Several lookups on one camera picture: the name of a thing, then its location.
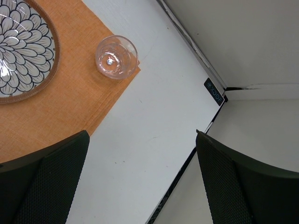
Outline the orange cloth napkin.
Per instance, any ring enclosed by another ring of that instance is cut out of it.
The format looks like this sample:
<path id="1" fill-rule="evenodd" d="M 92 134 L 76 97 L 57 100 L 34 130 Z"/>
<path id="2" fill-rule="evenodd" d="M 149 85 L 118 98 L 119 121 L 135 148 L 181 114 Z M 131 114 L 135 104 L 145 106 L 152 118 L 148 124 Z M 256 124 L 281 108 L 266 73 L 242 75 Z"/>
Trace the orange cloth napkin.
<path id="1" fill-rule="evenodd" d="M 100 74 L 95 52 L 112 32 L 80 0 L 40 0 L 58 31 L 61 56 L 52 81 L 38 94 L 0 106 L 0 160 L 10 161 L 77 132 L 92 134 L 133 80 Z"/>

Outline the floral patterned plate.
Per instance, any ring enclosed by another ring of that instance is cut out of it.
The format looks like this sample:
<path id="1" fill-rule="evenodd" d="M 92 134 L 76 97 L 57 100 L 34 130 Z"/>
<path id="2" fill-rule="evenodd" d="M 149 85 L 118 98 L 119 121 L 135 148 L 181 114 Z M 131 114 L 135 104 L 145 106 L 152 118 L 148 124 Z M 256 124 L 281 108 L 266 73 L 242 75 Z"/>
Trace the floral patterned plate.
<path id="1" fill-rule="evenodd" d="M 55 76 L 60 42 L 54 24 L 34 0 L 0 2 L 0 102 L 42 91 Z"/>

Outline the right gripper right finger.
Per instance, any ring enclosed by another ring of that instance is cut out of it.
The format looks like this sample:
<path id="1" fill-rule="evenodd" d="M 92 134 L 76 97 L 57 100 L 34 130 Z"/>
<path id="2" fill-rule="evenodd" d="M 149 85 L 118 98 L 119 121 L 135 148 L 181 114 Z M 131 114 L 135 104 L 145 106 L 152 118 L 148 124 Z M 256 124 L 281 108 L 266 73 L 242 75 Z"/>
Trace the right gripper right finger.
<path id="1" fill-rule="evenodd" d="M 299 174 L 239 153 L 197 131 L 196 150 L 214 224 L 297 224 Z"/>

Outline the clear drinking glass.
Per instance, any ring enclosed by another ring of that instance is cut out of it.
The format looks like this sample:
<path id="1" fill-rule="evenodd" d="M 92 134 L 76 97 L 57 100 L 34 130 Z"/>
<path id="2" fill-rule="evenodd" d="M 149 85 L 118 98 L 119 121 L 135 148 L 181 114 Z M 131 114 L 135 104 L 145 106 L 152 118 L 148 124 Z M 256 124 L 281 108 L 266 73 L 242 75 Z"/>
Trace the clear drinking glass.
<path id="1" fill-rule="evenodd" d="M 135 45 L 126 37 L 111 35 L 104 38 L 95 52 L 97 70 L 104 76 L 122 80 L 133 75 L 139 64 Z"/>

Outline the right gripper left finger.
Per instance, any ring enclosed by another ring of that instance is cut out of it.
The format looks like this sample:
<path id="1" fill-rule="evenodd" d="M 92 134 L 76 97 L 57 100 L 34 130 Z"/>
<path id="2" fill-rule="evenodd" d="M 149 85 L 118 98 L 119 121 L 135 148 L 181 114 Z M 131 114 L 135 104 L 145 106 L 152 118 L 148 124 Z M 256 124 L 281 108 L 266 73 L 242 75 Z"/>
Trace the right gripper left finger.
<path id="1" fill-rule="evenodd" d="M 2 224 L 64 224 L 90 142 L 86 130 L 0 165 Z"/>

